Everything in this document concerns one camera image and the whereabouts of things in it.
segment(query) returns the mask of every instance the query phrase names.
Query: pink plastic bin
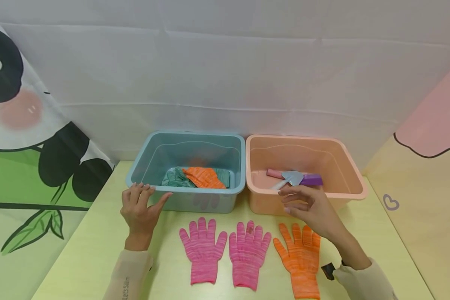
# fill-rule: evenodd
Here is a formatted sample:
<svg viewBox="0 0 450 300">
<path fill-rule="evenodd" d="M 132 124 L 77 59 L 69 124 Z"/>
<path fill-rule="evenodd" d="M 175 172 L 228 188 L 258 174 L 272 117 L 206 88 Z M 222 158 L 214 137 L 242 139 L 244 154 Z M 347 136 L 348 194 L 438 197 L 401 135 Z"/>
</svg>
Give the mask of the pink plastic bin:
<svg viewBox="0 0 450 300">
<path fill-rule="evenodd" d="M 336 139 L 251 135 L 246 143 L 250 208 L 256 214 L 286 215 L 277 190 L 280 179 L 267 169 L 322 175 L 323 189 L 335 209 L 367 197 L 367 187 L 345 145 Z"/>
</svg>

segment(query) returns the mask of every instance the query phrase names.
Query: heart outline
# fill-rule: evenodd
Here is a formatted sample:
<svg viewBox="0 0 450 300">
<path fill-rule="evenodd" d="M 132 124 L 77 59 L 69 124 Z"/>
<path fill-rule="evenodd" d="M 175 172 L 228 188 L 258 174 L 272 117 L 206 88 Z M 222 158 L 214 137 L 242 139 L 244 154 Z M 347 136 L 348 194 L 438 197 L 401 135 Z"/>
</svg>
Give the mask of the heart outline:
<svg viewBox="0 0 450 300">
<path fill-rule="evenodd" d="M 394 207 L 390 207 L 387 203 L 387 198 L 388 201 L 390 203 L 395 203 Z M 383 195 L 383 204 L 385 205 L 385 207 L 387 208 L 387 210 L 397 210 L 400 207 L 400 203 L 398 201 L 396 201 L 395 199 L 393 199 L 389 194 L 385 194 Z"/>
</svg>

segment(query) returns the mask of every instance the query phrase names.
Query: small trowel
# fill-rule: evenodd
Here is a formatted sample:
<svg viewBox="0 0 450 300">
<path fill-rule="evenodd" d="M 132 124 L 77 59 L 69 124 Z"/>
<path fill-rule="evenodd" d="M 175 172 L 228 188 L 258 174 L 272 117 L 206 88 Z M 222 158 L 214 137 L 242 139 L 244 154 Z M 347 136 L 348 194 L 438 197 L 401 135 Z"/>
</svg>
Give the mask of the small trowel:
<svg viewBox="0 0 450 300">
<path fill-rule="evenodd" d="M 292 186 L 296 186 L 296 185 L 299 185 L 303 180 L 303 174 L 298 171 L 282 172 L 282 177 L 285 179 L 280 181 L 276 185 L 270 187 L 270 189 L 279 190 L 287 183 L 290 183 Z"/>
</svg>

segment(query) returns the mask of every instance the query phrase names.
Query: left hand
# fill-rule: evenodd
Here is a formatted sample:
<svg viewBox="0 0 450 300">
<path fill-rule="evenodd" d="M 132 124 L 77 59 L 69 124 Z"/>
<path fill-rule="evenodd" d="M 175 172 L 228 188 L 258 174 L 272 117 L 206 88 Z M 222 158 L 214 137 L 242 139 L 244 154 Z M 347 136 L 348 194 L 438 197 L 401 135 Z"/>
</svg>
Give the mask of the left hand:
<svg viewBox="0 0 450 300">
<path fill-rule="evenodd" d="M 131 251 L 148 250 L 152 240 L 153 230 L 158 222 L 158 217 L 168 198 L 172 193 L 168 192 L 160 198 L 158 203 L 147 207 L 148 199 L 155 193 L 155 187 L 149 184 L 134 183 L 130 189 L 122 192 L 122 209 L 120 214 L 130 228 L 125 249 Z"/>
</svg>

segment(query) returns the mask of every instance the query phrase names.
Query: sleeve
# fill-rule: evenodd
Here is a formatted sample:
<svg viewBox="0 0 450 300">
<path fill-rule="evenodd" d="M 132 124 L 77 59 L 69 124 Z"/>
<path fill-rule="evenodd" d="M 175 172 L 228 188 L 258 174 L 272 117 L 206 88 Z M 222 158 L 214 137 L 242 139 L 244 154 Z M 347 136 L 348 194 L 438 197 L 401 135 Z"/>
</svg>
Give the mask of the sleeve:
<svg viewBox="0 0 450 300">
<path fill-rule="evenodd" d="M 351 300 L 398 300 L 382 269 L 373 259 L 370 261 L 372 265 L 364 270 L 342 264 L 333 276 L 344 286 Z"/>
<path fill-rule="evenodd" d="M 103 300 L 138 300 L 142 280 L 152 265 L 153 258 L 148 251 L 123 250 L 118 256 Z"/>
</svg>

